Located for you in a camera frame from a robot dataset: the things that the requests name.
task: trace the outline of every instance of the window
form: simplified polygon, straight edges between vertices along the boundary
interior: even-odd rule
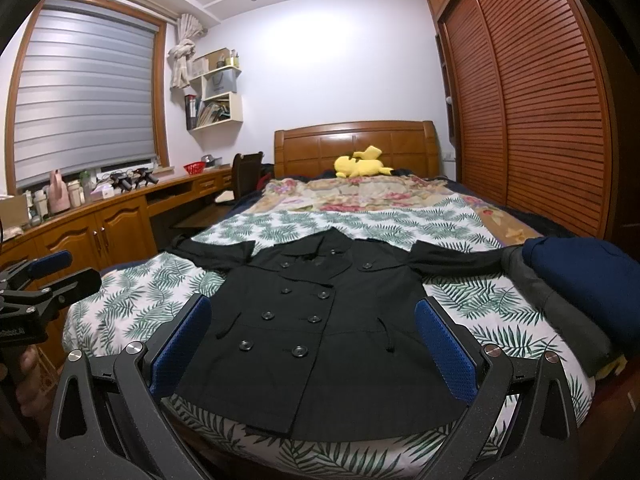
[[[44,182],[52,170],[73,174],[156,155],[168,163],[164,23],[104,2],[45,0],[27,28],[7,121],[10,190]]]

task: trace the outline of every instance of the cabinet handle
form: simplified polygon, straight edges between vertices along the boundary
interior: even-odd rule
[[[95,248],[98,249],[98,254],[102,256],[102,246],[100,245],[100,238],[98,238],[98,231],[94,231]]]
[[[100,232],[102,233],[102,239],[104,240],[104,247],[109,250],[109,239],[107,238],[107,231],[104,227],[101,227]]]

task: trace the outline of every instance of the cardboard box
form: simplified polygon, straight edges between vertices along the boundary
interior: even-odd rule
[[[0,195],[0,220],[3,229],[28,224],[27,197],[24,195],[10,197]]]
[[[210,72],[216,68],[216,65],[220,58],[226,59],[231,56],[231,51],[228,48],[221,48],[209,52],[204,56],[197,57],[191,61],[191,78],[201,76],[204,73]]]

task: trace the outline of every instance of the window frame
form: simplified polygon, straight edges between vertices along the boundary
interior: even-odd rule
[[[45,0],[40,0],[38,5],[33,9],[29,21],[27,22],[18,54],[15,59],[14,70],[9,83],[9,94],[6,104],[6,115],[4,123],[4,173],[6,175],[7,193],[16,193],[15,184],[15,153],[14,153],[14,129],[15,129],[15,107],[18,101],[18,87],[20,86],[20,77],[22,75],[22,67],[24,58],[27,54],[27,47],[31,41],[31,35],[35,28],[36,21],[42,10]],[[158,31],[154,37],[154,49],[152,54],[152,73],[151,73],[151,117],[154,131],[154,147],[156,155],[160,158],[162,166],[169,165],[169,151],[166,143],[166,125],[164,122],[164,48],[166,43],[166,22],[161,18],[157,18],[142,10],[129,7],[113,0],[73,0],[86,4],[92,4],[105,9],[115,10],[132,16],[144,22],[151,23],[158,27]]]

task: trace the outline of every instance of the pikachu plush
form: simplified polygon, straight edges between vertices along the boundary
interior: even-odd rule
[[[382,150],[369,146],[363,152],[353,152],[353,157],[339,156],[334,162],[335,176],[347,178],[352,176],[390,175],[392,168],[385,168],[378,157]]]

